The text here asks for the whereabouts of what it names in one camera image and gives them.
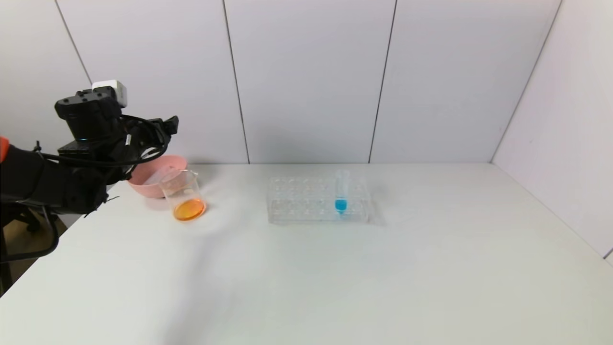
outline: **test tube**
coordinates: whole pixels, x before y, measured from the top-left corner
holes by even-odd
[[[339,214],[347,211],[347,194],[349,193],[349,171],[337,170],[336,178],[336,200],[334,207]]]

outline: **panel seam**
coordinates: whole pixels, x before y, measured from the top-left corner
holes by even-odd
[[[247,152],[247,164],[251,164],[251,159],[249,158],[249,147],[247,146],[247,132],[245,131],[245,119],[243,118],[243,106],[240,102],[240,92],[238,91],[238,77],[236,76],[236,65],[234,64],[234,51],[232,50],[232,39],[230,38],[230,26],[228,25],[226,0],[223,0],[222,3],[224,7],[224,19],[226,21],[226,32],[228,35],[228,46],[230,47],[230,58],[232,59],[232,72],[234,73],[234,85],[236,85],[236,96],[238,99],[238,111],[240,113],[240,123],[243,125],[243,138],[245,140],[245,151]]]
[[[392,33],[394,32],[394,20],[396,20],[396,7],[398,0],[394,1],[394,12],[392,13],[392,25],[389,28],[389,38],[387,40],[387,52],[385,54],[385,63],[383,64],[383,76],[381,77],[381,88],[379,89],[379,101],[377,102],[377,112],[375,114],[375,126],[373,127],[373,138],[370,141],[370,152],[368,153],[368,164],[373,156],[373,146],[375,144],[375,132],[377,130],[377,120],[379,119],[379,108],[381,107],[381,95],[383,94],[383,82],[385,81],[385,71],[387,69],[387,58],[389,57],[389,47],[392,43]]]
[[[547,35],[545,35],[545,40],[543,41],[543,45],[541,46],[541,49],[538,52],[538,56],[536,57],[535,65],[532,66],[532,71],[530,71],[530,76],[528,76],[528,80],[526,81],[526,85],[524,85],[522,94],[519,96],[519,99],[517,100],[517,104],[515,104],[515,109],[513,109],[513,113],[511,114],[511,117],[509,118],[509,122],[507,122],[506,124],[506,128],[504,129],[504,132],[502,133],[502,136],[500,137],[500,140],[498,141],[498,145],[496,145],[496,149],[494,150],[494,153],[492,154],[492,158],[490,159],[489,163],[494,162],[494,157],[496,156],[496,153],[498,152],[498,150],[500,149],[500,146],[502,145],[502,140],[504,140],[504,136],[506,135],[506,132],[509,131],[511,122],[513,121],[513,118],[515,117],[515,114],[517,113],[519,104],[522,102],[522,98],[524,98],[524,94],[526,93],[526,90],[528,89],[528,84],[530,84],[532,75],[534,74],[536,70],[536,65],[539,63],[539,60],[541,59],[541,55],[543,54],[543,50],[545,49],[545,45],[547,44],[547,40],[549,39],[549,34],[551,34],[551,30],[554,28],[555,20],[558,17],[558,13],[560,12],[560,8],[562,7],[563,1],[564,0],[560,0],[560,2],[558,3],[558,8],[555,10],[554,19],[551,21],[551,25],[549,26],[549,30],[547,30]]]
[[[68,33],[68,38],[70,38],[70,42],[72,43],[72,47],[74,48],[75,53],[77,53],[78,60],[79,60],[79,62],[81,62],[81,67],[83,68],[83,71],[85,72],[85,76],[87,77],[87,80],[89,81],[89,85],[91,86],[91,84],[92,84],[91,78],[89,77],[89,73],[87,72],[87,68],[85,68],[85,63],[83,63],[83,59],[81,58],[81,54],[79,54],[79,52],[78,52],[77,45],[75,44],[75,40],[72,38],[70,30],[68,29],[68,24],[66,24],[66,19],[64,18],[64,14],[62,13],[62,9],[59,8],[58,0],[54,0],[54,2],[55,2],[55,7],[58,8],[59,16],[60,16],[60,18],[62,18],[62,23],[64,23],[64,28],[66,29],[66,33]]]

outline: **blue liquid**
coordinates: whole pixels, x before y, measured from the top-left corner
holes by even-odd
[[[334,207],[337,209],[338,213],[343,214],[347,210],[347,200],[337,199],[334,202]]]

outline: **floor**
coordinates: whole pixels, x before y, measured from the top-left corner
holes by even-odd
[[[47,229],[47,225],[43,221],[43,218],[37,214],[36,216],[41,221],[42,227],[35,233],[28,232],[28,225],[17,220],[10,222],[6,227],[4,227],[3,231],[9,254],[32,252],[35,250],[45,249],[49,246],[51,243],[50,230]],[[55,222],[55,225],[58,228],[60,236],[66,232],[66,226],[60,219]],[[19,277],[21,277],[21,275],[25,273],[35,261],[36,259],[9,263],[13,283],[16,282],[17,279],[19,279]],[[0,296],[2,296],[4,292],[5,288],[0,287]]]

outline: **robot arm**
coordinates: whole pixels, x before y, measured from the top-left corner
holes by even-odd
[[[126,105],[126,89],[116,80],[60,99],[55,110],[74,141],[58,149],[59,155],[40,152],[38,142],[34,151],[25,151],[3,138],[2,203],[25,204],[45,215],[95,211],[107,201],[107,185],[129,179],[137,164],[160,157],[177,133],[178,117],[144,120],[123,115]],[[154,155],[141,158],[145,152]]]

